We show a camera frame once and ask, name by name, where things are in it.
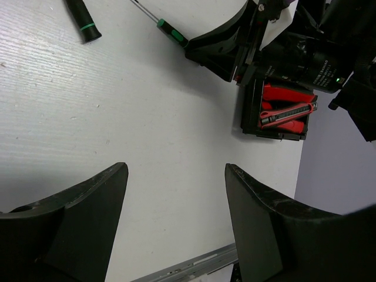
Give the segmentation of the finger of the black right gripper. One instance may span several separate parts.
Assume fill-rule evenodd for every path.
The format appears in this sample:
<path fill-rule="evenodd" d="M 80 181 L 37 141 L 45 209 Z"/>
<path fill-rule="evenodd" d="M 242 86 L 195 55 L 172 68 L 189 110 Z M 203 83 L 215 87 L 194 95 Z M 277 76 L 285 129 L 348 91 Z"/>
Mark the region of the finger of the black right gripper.
<path fill-rule="evenodd" d="M 230 82 L 233 80 L 240 43 L 246 38 L 256 4 L 246 1 L 243 7 L 224 24 L 193 38 L 185 47 L 185 57 Z"/>

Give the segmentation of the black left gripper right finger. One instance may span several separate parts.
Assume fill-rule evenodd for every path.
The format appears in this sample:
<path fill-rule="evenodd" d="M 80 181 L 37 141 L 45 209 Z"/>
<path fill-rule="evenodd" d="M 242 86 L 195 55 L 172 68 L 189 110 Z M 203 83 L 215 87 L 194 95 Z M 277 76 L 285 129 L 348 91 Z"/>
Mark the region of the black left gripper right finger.
<path fill-rule="evenodd" d="M 225 167 L 243 281 L 374 281 L 375 206 L 345 215 L 298 202 Z"/>

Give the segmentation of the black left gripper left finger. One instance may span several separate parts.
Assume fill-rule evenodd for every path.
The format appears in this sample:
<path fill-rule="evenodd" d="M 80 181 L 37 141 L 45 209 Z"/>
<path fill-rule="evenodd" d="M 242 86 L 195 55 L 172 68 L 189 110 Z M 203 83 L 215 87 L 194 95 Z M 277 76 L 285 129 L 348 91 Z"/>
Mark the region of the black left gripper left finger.
<path fill-rule="evenodd" d="M 2 281 L 104 281 L 129 169 L 88 180 L 1 214 Z"/>

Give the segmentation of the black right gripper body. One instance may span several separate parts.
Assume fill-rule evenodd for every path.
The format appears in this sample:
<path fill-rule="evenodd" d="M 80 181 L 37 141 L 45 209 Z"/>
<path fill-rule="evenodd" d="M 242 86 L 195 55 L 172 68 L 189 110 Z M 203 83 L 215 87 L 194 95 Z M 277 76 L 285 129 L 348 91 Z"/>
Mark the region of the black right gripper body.
<path fill-rule="evenodd" d="M 248 1 L 249 43 L 234 79 L 254 75 L 290 88 L 334 93 L 341 87 L 338 46 L 319 29 L 327 1 Z"/>

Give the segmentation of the red black utility knife long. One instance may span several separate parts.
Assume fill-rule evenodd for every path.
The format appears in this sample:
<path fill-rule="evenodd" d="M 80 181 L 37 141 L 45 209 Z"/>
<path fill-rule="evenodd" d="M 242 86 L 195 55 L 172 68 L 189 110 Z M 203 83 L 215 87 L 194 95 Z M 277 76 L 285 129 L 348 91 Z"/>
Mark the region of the red black utility knife long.
<path fill-rule="evenodd" d="M 274 86 L 271 84 L 264 85 L 263 100 L 265 101 L 285 101 L 293 103 L 311 103 L 316 101 L 316 96 L 311 92 Z"/>

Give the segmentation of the green black screwdriver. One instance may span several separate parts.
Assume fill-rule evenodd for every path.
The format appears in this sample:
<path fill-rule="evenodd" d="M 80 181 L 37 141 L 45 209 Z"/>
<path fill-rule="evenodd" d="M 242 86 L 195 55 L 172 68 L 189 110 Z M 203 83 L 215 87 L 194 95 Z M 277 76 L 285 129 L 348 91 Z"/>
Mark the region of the green black screwdriver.
<path fill-rule="evenodd" d="M 169 24 L 165 19 L 158 18 L 153 13 L 151 13 L 143 4 L 137 0 L 131 0 L 144 14 L 146 14 L 153 22 L 156 23 L 157 28 L 162 31 L 168 38 L 173 42 L 176 42 L 180 47 L 185 49 L 189 40 L 179 32 L 175 27 Z"/>
<path fill-rule="evenodd" d="M 72 15 L 84 43 L 89 43 L 102 37 L 82 0 L 65 0 L 65 5 Z"/>

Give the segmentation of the large red black utility knife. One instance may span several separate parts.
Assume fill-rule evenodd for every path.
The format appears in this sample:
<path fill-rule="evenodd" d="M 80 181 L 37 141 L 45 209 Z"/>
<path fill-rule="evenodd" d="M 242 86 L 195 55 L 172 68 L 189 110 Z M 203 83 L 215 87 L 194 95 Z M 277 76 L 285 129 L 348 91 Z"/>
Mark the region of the large red black utility knife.
<path fill-rule="evenodd" d="M 259 125 L 262 129 L 276 127 L 292 120 L 307 116 L 317 110 L 317 103 L 296 103 L 286 108 L 263 110 L 260 113 Z"/>

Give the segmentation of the red black utility knife small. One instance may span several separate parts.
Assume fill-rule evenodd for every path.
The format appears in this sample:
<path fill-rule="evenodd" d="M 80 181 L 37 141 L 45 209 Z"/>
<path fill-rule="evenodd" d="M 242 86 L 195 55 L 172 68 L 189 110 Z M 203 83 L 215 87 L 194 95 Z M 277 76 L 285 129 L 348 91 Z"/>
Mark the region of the red black utility knife small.
<path fill-rule="evenodd" d="M 302 134 L 306 130 L 306 125 L 300 120 L 291 120 L 289 122 L 278 125 L 277 129 L 285 130 L 295 134 Z"/>

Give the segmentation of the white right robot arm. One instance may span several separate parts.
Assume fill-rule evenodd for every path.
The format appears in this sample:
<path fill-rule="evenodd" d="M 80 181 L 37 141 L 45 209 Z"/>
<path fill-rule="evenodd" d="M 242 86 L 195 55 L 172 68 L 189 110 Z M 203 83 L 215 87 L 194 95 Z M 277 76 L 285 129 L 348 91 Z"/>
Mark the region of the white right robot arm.
<path fill-rule="evenodd" d="M 245 134 L 304 138 L 319 90 L 375 140 L 374 1 L 247 1 L 185 55 L 242 88 Z M 225 181 L 243 281 L 375 280 L 375 206 L 322 211 L 235 164 Z"/>

